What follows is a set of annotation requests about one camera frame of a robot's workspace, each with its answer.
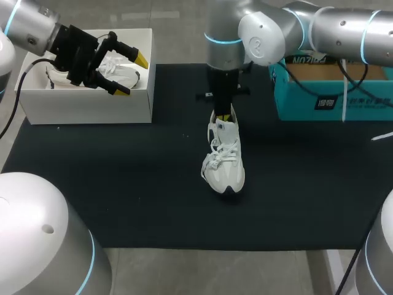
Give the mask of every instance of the metal arm segment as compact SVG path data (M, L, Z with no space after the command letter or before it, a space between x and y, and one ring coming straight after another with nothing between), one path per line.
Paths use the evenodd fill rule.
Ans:
M318 7L296 1L283 8L260 0L211 0L208 64L240 68L247 54L268 66L297 49L393 66L393 12Z

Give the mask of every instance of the black cable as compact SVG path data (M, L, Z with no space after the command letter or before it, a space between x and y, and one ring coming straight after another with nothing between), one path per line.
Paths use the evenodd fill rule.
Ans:
M347 78L347 80L359 91L362 93L366 94L368 97L370 97L372 100L375 100L377 103L382 103L386 106L390 106L393 108L393 103L388 103L387 101L384 101L382 98L379 98L372 94L371 92L368 92L364 88L360 87L360 85L356 84L356 82L349 76L349 74L345 71L343 65L341 63L338 63L338 67L340 68L340 71L343 73L343 75Z
M9 128L10 125L11 125L12 120L13 120L14 117L15 117L15 114L16 114L17 108L18 108L18 104L19 104L19 97L20 97L20 92L21 92L21 89L22 89L22 84L23 84L23 81L25 80L25 77L26 77L27 73L30 71L30 69L31 69L33 66L35 66L35 65L38 64L38 63L42 63L43 61L46 61L46 62L48 62L48 63L53 64L53 60L48 60L48 59L46 59L46 58L41 58L41 59L39 59L39 60L34 60L34 61L31 63L31 65L29 65L29 66L27 67L26 71L22 74L22 76L21 76L21 78L20 78L20 81L19 81L19 85L18 85L17 97L16 97L16 99L15 99L14 108L13 108L13 110L12 110L12 112L11 112L10 119L8 119L8 122L7 122L6 126L4 127L3 131L0 133L0 140L1 140L1 138L4 136L4 134L6 134L8 128Z
M319 97L319 96L322 96L322 95L331 95L331 96L342 96L342 95L344 95L344 92L334 93L334 94L326 94L326 93L325 93L325 94L321 94L321 93L314 92L314 91L308 89L307 87L305 87L305 86L296 78L296 76L295 76L295 75L294 75L294 74L293 74L293 73L292 73L292 72L291 72L291 71L290 71L281 61L279 61L277 64L279 64L282 68L284 68L284 69L288 72L288 74L291 76L292 80L294 80L294 82L295 82L303 91L307 92L308 94L310 94L310 95L312 95L312 96ZM347 93L351 93L352 91L355 91L360 85L362 85L363 81L366 79L367 74L368 74L368 65L367 65L367 64L364 64L364 73L363 73L362 78L360 79L359 83L354 82L355 84L354 84L353 88L349 89L349 90L347 91Z

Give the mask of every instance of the gray floor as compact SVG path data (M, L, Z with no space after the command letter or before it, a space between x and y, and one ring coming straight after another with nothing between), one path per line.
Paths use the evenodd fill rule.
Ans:
M267 0L275 6L290 1ZM159 63L203 63L206 0L42 0L58 11L61 22L82 29L152 28ZM336 7L391 9L390 0L314 0ZM26 53L17 50L17 64L0 104L3 128L14 103L18 70ZM0 141L0 168L4 165L25 115L20 108ZM150 249L107 249L114 271L115 295L169 294L328 294L327 277L315 275L324 267L315 253L224 252ZM348 264L353 251L342 251Z

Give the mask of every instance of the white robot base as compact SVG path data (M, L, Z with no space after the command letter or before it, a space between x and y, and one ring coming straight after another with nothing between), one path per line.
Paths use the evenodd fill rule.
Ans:
M63 194L41 177L0 175L0 294L109 295L103 249Z

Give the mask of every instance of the shoe box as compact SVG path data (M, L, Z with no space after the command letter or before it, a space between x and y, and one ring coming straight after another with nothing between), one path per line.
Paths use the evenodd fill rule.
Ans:
M281 120L341 120L343 95L337 93L344 91L344 76L337 64L330 63L329 57L324 58L318 58L319 62L315 62L309 55L297 55L287 58L290 63L282 60L306 88L320 93L320 96L313 96L302 90L281 66L269 67ZM347 72L356 82L363 76L364 69L364 65L360 63L347 63ZM393 103L393 69L370 65L362 88L385 102ZM348 93L346 120L393 120L393 108L355 90Z
M100 37L113 31L118 40L138 48L149 62L149 69L132 64L124 58L122 65L136 69L141 78L130 96L110 95L105 90L85 87L48 87L46 74L48 65L39 63L28 73L23 83L20 103L29 122L36 124L121 124L151 123L154 101L156 51L151 29L96 29L86 30ZM121 57L116 52L106 56ZM20 71L19 79L25 69L38 56L28 53Z

